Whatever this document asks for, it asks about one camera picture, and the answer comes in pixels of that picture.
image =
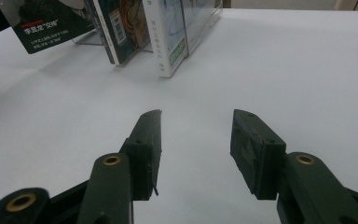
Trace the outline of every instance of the brass screw insert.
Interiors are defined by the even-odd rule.
[[[116,165],[119,162],[121,162],[121,158],[116,156],[107,157],[103,160],[103,164],[105,165]]]
[[[36,201],[36,195],[34,193],[22,194],[12,199],[7,204],[7,211],[9,212],[20,212],[21,210],[29,207]]]
[[[315,163],[315,160],[307,155],[297,155],[296,160],[306,165],[312,165]]]

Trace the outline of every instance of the white tabletop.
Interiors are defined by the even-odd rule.
[[[160,195],[134,203],[135,223],[280,222],[229,155],[235,108],[358,191],[358,12],[225,9],[170,79],[149,53],[125,67],[105,54],[67,42],[28,55],[11,29],[0,33],[0,199],[88,179],[152,109],[162,110]]]

